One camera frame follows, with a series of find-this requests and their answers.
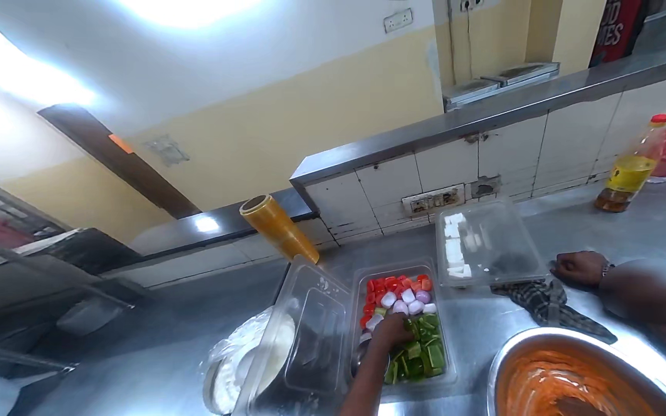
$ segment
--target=steel countertop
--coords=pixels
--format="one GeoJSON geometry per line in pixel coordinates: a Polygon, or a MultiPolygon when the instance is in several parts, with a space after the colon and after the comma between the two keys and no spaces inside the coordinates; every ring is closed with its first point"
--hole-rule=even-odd
{"type": "MultiPolygon", "coordinates": [[[[615,263],[641,257],[666,258],[666,184],[647,185],[631,208],[621,214],[592,208],[590,203],[601,186],[518,204],[541,257],[549,261],[558,252],[596,250],[615,263]]],[[[360,268],[423,256],[435,260],[435,253],[431,225],[324,252],[320,266],[352,282],[360,268]]],[[[273,302],[283,268],[282,261],[271,262],[162,289],[156,292],[160,301],[119,317],[94,334],[97,341],[84,339],[88,345],[77,349],[74,344],[54,343],[49,356],[80,359],[82,365],[39,403],[31,400],[32,411],[12,416],[210,414],[200,395],[207,351],[247,317],[273,302]],[[225,295],[219,303],[215,292],[218,281],[225,295]]],[[[569,306],[619,338],[613,347],[666,384],[666,358],[641,332],[609,316],[594,295],[565,290],[569,306]]],[[[381,415],[484,414],[487,373],[494,354],[509,337],[536,327],[524,309],[508,298],[492,295],[487,287],[444,292],[439,313],[449,314],[455,324],[451,339],[446,341],[457,356],[459,379],[453,395],[383,404],[381,415]]]]}

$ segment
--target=oil bottle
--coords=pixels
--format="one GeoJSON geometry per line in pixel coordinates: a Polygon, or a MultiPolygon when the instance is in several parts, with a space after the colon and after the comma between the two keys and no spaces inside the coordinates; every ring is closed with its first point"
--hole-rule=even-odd
{"type": "Polygon", "coordinates": [[[661,158],[665,125],[666,114],[655,115],[647,131],[618,156],[605,189],[595,200],[598,210],[622,213],[628,208],[661,158]]]}

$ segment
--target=red bottle cap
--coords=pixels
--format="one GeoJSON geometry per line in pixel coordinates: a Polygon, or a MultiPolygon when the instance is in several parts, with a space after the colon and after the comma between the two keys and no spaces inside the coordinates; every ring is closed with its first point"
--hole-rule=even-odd
{"type": "Polygon", "coordinates": [[[666,114],[657,114],[652,117],[652,123],[666,123],[666,114]]]}

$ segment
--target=bracelet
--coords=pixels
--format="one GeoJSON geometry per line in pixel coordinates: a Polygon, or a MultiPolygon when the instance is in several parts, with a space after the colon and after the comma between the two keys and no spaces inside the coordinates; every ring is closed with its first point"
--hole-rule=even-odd
{"type": "Polygon", "coordinates": [[[613,269],[616,265],[613,263],[608,263],[603,268],[600,270],[600,275],[605,278],[605,275],[608,273],[609,270],[613,269]]]}

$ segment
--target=checkered cloth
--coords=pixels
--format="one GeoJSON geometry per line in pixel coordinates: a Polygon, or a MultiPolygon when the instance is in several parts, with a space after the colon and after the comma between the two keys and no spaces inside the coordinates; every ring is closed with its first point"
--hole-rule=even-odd
{"type": "Polygon", "coordinates": [[[550,293],[557,290],[557,302],[560,304],[559,325],[562,328],[573,329],[591,337],[597,338],[606,344],[612,344],[618,340],[605,326],[598,324],[589,317],[567,306],[567,293],[562,285],[552,280],[550,285],[543,281],[530,281],[524,283],[512,283],[505,285],[494,285],[491,287],[495,295],[507,296],[513,302],[531,314],[533,320],[540,326],[548,326],[548,311],[550,293]]]}

